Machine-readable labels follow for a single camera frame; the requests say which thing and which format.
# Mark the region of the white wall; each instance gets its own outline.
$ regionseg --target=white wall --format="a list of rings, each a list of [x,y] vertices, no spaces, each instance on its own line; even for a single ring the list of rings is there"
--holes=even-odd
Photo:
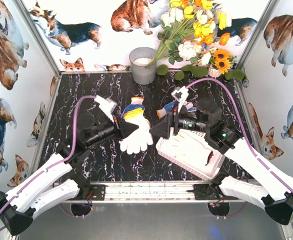
[[[36,147],[27,147],[27,140],[33,131],[41,101],[44,102],[46,108],[48,107],[50,84],[54,73],[23,22],[15,4],[11,0],[5,0],[4,3],[13,15],[24,42],[29,43],[29,49],[24,51],[23,57],[27,60],[27,67],[19,67],[18,80],[13,89],[7,90],[0,82],[0,98],[9,103],[17,121],[16,129],[13,125],[6,124],[3,157],[8,162],[8,169],[7,171],[3,169],[0,173],[0,191],[7,192],[10,189],[7,183],[17,171],[15,155],[21,156],[31,166]],[[6,230],[0,232],[0,240],[4,239],[6,232]]]
[[[276,16],[292,15],[293,1],[280,0],[269,19]],[[286,28],[280,27],[284,34]],[[244,67],[250,81],[245,89],[249,102],[254,106],[259,124],[264,134],[274,127],[274,143],[284,151],[282,156],[271,162],[286,174],[293,177],[293,140],[283,139],[284,126],[287,126],[288,112],[293,105],[293,64],[288,67],[287,76],[282,73],[283,65],[278,61],[271,65],[274,52],[267,48],[263,32],[256,41]]]

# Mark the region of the cable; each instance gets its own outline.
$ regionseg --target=cable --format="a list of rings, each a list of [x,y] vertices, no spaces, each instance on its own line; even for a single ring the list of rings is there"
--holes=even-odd
[[[233,98],[231,92],[229,91],[229,89],[220,81],[216,80],[215,78],[212,78],[212,77],[205,77],[205,78],[202,78],[202,79],[198,79],[198,80],[195,80],[194,82],[191,82],[190,84],[188,84],[186,86],[187,89],[189,89],[190,87],[192,87],[194,84],[197,84],[197,83],[200,83],[200,82],[204,82],[204,81],[212,81],[212,82],[215,82],[217,83],[218,85],[220,85],[225,91],[226,93],[228,94],[228,96],[230,97],[231,99],[231,102],[232,102],[232,105],[234,107],[234,111],[235,111],[235,114],[236,114],[236,117],[238,119],[238,122],[240,124],[240,128],[241,128],[241,131],[242,131],[242,134],[244,136],[244,139],[246,141],[246,144],[247,146],[249,147],[250,151],[252,152],[253,156],[267,169],[269,170],[270,168],[260,159],[258,158],[257,154],[255,153],[253,147],[251,146],[250,144],[250,141],[249,141],[249,138],[247,136],[247,133],[246,133],[246,130],[245,130],[245,127],[243,125],[243,122],[241,120],[241,117],[240,117],[240,113],[239,113],[239,110],[237,108],[237,105],[236,105],[236,102],[235,102],[235,99]],[[287,189],[289,189],[291,191],[291,193],[293,193],[293,189],[288,185],[286,184],[278,175],[276,175],[273,171],[269,171],[280,183],[282,183]]]
[[[79,108],[80,105],[82,103],[82,101],[84,99],[95,99],[96,96],[94,95],[87,95],[87,96],[83,96],[81,97],[78,102],[75,105],[75,109],[74,109],[74,115],[73,115],[73,132],[72,132],[72,148],[71,148],[71,152],[69,154],[69,156],[67,156],[66,158],[57,161],[55,163],[53,163],[52,165],[48,166],[46,170],[49,170],[50,168],[53,168],[54,166],[66,162],[68,161],[72,155],[75,153],[76,150],[76,142],[77,142],[77,120],[78,120],[78,113],[79,113]],[[13,196],[9,201],[6,202],[6,204],[3,205],[3,207],[0,209],[0,215],[2,214],[2,212],[7,208],[7,206],[10,205],[10,203],[27,187],[30,185],[30,183],[32,183],[38,176],[40,176],[41,174],[43,174],[44,171],[40,171],[37,175],[35,175],[29,182],[27,182],[17,193],[16,196]],[[5,229],[6,227],[3,226],[0,228],[0,231],[2,231],[3,229]]]

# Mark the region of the white flower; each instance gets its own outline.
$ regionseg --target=white flower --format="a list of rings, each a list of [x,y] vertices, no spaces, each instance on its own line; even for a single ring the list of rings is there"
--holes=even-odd
[[[190,41],[185,41],[178,46],[178,54],[183,60],[190,60],[197,55],[193,44]]]
[[[209,63],[209,61],[210,61],[210,58],[211,58],[211,52],[207,52],[206,54],[204,54],[202,56],[202,58],[200,59],[199,64],[201,64],[202,66],[207,65]]]
[[[165,12],[164,14],[162,14],[161,16],[161,20],[164,22],[164,26],[169,26],[171,27],[171,19],[170,19],[170,14],[168,12]]]
[[[181,9],[178,9],[177,7],[171,8],[169,11],[170,21],[171,23],[174,23],[175,20],[178,22],[181,22],[184,18],[183,11]]]
[[[201,53],[202,52],[202,46],[199,45],[197,42],[192,42],[193,47],[196,53]]]
[[[208,74],[212,77],[212,78],[217,78],[220,77],[220,75],[222,74],[222,72],[219,69],[215,69],[213,67],[209,67],[208,69]]]

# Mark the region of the flower bouquet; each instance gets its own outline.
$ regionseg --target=flower bouquet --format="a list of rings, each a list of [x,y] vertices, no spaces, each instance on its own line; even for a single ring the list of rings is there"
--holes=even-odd
[[[232,19],[221,4],[212,0],[170,0],[170,10],[161,16],[160,22],[163,31],[158,33],[160,43],[150,65],[167,58],[172,65],[190,61],[175,74],[176,80],[182,80],[185,71],[198,78],[207,74],[214,78],[223,74],[227,80],[241,77],[242,71],[230,71],[235,65],[234,57],[225,49],[211,46],[224,46],[230,38],[225,28],[231,26]],[[225,31],[220,37],[218,29]],[[168,66],[160,65],[156,72],[165,75],[168,70]]]

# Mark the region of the sunflower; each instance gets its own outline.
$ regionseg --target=sunflower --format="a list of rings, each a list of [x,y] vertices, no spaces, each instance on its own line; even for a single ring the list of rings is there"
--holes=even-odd
[[[222,74],[225,74],[228,72],[228,69],[231,68],[231,63],[226,58],[222,58],[222,59],[216,58],[215,59],[215,66],[221,71]]]
[[[216,59],[228,59],[230,57],[230,53],[227,50],[220,48],[214,52],[213,57]]]

